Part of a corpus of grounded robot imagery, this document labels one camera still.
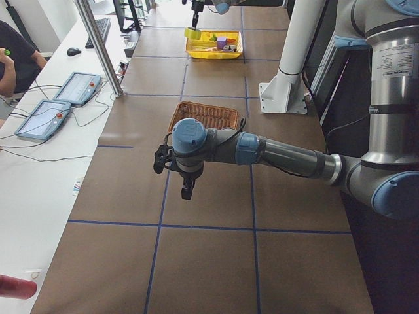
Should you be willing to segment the yellow tape roll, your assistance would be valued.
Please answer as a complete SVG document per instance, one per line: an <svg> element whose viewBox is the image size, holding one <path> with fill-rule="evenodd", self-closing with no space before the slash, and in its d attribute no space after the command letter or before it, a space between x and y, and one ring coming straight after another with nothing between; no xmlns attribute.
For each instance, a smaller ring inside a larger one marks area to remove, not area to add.
<svg viewBox="0 0 419 314"><path fill-rule="evenodd" d="M186 27L184 29L184 36L188 40L200 40L202 32L199 29L193 27Z"/></svg>

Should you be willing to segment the brown wicker basket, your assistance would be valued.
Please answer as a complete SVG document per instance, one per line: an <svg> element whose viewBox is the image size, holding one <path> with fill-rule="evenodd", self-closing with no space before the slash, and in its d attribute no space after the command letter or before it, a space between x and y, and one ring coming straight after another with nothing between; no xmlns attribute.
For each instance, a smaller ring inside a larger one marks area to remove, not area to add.
<svg viewBox="0 0 419 314"><path fill-rule="evenodd" d="M174 111L168 132L171 132L174 126L184 118L194 118L203 123L205 128L216 128L218 130L223 128L236 129L239 125L239 112L236 109L182 101Z"/></svg>

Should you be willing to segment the red cylinder bottle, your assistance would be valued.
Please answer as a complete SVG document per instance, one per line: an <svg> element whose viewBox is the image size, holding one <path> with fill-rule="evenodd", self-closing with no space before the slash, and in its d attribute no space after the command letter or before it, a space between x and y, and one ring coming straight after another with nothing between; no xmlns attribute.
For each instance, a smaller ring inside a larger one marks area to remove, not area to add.
<svg viewBox="0 0 419 314"><path fill-rule="evenodd" d="M2 297L27 300L37 292L37 284L33 281L1 275Z"/></svg>

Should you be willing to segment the aluminium frame post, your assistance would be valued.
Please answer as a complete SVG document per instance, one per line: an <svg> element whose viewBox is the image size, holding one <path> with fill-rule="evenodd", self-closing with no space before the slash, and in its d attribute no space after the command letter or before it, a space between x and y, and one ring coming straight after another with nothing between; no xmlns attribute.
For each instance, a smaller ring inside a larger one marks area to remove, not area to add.
<svg viewBox="0 0 419 314"><path fill-rule="evenodd" d="M111 59L108 55L105 44L98 33L90 5L88 4L88 1L83 0L74 0L74 4L79 12L87 34L94 44L94 50L96 51L96 54L99 58L108 83L110 84L115 97L119 98L123 95L123 90L112 66Z"/></svg>

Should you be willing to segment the purple foam cube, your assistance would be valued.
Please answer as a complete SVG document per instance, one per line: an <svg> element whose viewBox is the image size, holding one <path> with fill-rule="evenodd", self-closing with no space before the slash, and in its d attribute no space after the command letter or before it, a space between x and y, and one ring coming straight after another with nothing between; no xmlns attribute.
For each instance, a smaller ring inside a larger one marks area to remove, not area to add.
<svg viewBox="0 0 419 314"><path fill-rule="evenodd" d="M217 37L217 49L223 50L224 47L227 45L227 38L224 36Z"/></svg>

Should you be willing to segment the far teach pendant tablet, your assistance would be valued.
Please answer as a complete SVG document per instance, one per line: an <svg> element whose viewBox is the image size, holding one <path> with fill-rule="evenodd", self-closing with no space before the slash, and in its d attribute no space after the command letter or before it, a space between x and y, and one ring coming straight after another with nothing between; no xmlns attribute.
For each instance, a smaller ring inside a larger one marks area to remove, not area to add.
<svg viewBox="0 0 419 314"><path fill-rule="evenodd" d="M90 73L73 72L53 97L72 106L87 103L100 87L101 77Z"/></svg>

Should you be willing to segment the teach pendant tablet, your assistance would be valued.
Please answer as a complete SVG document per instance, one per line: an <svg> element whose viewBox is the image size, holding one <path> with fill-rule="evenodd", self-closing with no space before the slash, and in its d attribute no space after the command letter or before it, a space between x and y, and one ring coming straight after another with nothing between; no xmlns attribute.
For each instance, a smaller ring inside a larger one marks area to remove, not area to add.
<svg viewBox="0 0 419 314"><path fill-rule="evenodd" d="M87 103L100 87L101 77L90 73L73 72L53 97L72 106Z"/></svg>
<svg viewBox="0 0 419 314"><path fill-rule="evenodd" d="M39 141L50 139L62 126L71 108L71 104L65 101L42 100L14 134Z"/></svg>

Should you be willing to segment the seated person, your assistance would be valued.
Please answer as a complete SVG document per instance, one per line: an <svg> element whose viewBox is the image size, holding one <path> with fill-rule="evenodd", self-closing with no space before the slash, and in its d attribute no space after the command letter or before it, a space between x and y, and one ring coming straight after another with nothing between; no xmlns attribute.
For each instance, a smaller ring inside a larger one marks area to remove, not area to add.
<svg viewBox="0 0 419 314"><path fill-rule="evenodd" d="M14 28L1 21L1 95L25 92L47 60Z"/></svg>

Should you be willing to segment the black computer mouse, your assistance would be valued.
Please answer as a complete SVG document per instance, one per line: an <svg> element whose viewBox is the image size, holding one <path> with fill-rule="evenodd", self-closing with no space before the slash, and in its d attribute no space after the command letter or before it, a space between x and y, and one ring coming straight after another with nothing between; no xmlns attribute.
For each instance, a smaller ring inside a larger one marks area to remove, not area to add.
<svg viewBox="0 0 419 314"><path fill-rule="evenodd" d="M79 48L68 48L67 49L67 55L68 56L76 56L77 54L80 54L82 51Z"/></svg>

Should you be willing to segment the black keyboard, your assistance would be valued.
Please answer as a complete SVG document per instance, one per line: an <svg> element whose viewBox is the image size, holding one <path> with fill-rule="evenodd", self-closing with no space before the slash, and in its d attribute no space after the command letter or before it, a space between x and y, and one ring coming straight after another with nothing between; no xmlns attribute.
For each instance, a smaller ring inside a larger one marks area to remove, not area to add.
<svg viewBox="0 0 419 314"><path fill-rule="evenodd" d="M103 42L105 42L107 40L107 36L111 27L111 19L110 18L100 18L98 20L95 20L96 23L96 27L98 30L98 33L101 37L101 39L103 40ZM91 38L88 38L86 44L85 44L85 49L93 49L94 48L94 44L91 40Z"/></svg>

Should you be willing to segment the yellow woven plastic basket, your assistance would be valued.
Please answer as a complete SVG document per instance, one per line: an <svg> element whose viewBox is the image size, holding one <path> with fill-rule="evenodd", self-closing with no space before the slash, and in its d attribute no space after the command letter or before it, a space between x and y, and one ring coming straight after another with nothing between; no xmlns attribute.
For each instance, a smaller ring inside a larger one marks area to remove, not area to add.
<svg viewBox="0 0 419 314"><path fill-rule="evenodd" d="M202 30L200 38L186 37L185 52L192 58L205 60L236 59L243 53L239 31Z"/></svg>

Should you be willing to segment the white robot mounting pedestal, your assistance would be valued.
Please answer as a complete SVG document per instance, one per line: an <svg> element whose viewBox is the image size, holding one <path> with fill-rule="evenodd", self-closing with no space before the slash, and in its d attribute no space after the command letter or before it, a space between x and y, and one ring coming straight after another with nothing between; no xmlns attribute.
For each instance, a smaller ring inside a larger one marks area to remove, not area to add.
<svg viewBox="0 0 419 314"><path fill-rule="evenodd" d="M295 1L278 72L270 82L259 84L262 113L307 113L301 74L325 4L325 0Z"/></svg>

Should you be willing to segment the near teach pendant tablet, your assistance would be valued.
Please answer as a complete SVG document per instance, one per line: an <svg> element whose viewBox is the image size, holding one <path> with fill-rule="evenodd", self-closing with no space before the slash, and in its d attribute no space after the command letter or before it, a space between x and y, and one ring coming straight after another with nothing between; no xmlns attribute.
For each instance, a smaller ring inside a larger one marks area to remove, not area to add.
<svg viewBox="0 0 419 314"><path fill-rule="evenodd" d="M62 126L71 108L71 104L65 101L42 100L14 134L39 141L50 139Z"/></svg>

